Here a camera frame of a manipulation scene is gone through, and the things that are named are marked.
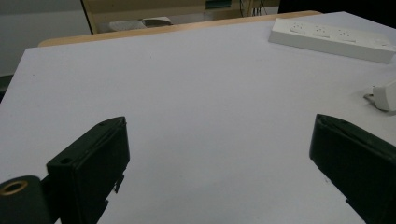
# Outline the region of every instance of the power plug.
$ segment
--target power plug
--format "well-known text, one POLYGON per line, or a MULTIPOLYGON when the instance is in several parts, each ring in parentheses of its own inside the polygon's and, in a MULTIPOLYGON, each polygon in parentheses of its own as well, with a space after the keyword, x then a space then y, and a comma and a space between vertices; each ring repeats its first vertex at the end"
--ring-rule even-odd
POLYGON ((373 98, 378 109, 386 111, 396 110, 396 80, 384 86, 373 87, 373 98))
POLYGON ((290 19, 276 19, 268 41, 378 63, 389 63, 396 53, 383 34, 290 19))

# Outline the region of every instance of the black cable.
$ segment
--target black cable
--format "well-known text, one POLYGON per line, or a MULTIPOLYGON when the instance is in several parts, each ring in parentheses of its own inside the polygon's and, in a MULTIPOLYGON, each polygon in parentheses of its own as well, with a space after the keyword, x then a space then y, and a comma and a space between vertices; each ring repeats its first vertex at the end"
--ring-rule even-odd
POLYGON ((261 0, 261 1, 260 1, 260 9, 264 8, 265 15, 268 15, 267 10, 265 9, 265 6, 264 6, 264 1, 265 1, 265 0, 261 0))
POLYGON ((85 19, 87 20, 88 27, 90 27, 91 35, 93 35, 93 29, 90 23, 90 18, 88 18, 87 9, 85 8, 84 2, 82 2, 82 0, 80 0, 80 3, 82 5, 82 10, 84 11, 84 15, 85 15, 85 19))
POLYGON ((239 0, 239 12, 241 13, 241 17, 244 17, 244 3, 242 2, 243 0, 239 0))

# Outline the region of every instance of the screw hole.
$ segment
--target screw hole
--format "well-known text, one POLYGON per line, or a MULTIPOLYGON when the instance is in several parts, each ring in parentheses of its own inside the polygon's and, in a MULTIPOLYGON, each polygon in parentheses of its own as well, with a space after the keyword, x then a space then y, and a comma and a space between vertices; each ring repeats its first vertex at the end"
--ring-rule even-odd
POLYGON ((11 182, 4 186, 2 189, 0 189, 0 195, 2 196, 8 196, 14 193, 17 193, 27 187, 27 181, 24 180, 18 180, 11 182))

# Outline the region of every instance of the power outlet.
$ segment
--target power outlet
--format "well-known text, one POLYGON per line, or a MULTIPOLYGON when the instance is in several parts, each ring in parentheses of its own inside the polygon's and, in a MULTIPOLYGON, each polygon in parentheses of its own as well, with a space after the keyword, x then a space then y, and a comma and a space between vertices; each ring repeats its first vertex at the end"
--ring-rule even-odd
POLYGON ((382 34, 288 19, 276 19, 268 41, 378 63, 389 63, 396 52, 382 34))

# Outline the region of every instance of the electrical cord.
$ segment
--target electrical cord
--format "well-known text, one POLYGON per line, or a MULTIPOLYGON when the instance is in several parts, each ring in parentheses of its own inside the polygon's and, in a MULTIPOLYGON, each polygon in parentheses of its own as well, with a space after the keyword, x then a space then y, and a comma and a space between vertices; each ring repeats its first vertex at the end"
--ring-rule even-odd
POLYGON ((267 10, 265 10, 264 1, 265 0, 260 0, 259 6, 253 8, 252 16, 260 16, 262 14, 262 8, 264 9, 265 15, 268 15, 267 10))
POLYGON ((243 0, 239 0, 239 12, 241 13, 241 17, 245 17, 244 10, 245 10, 244 2, 243 0))

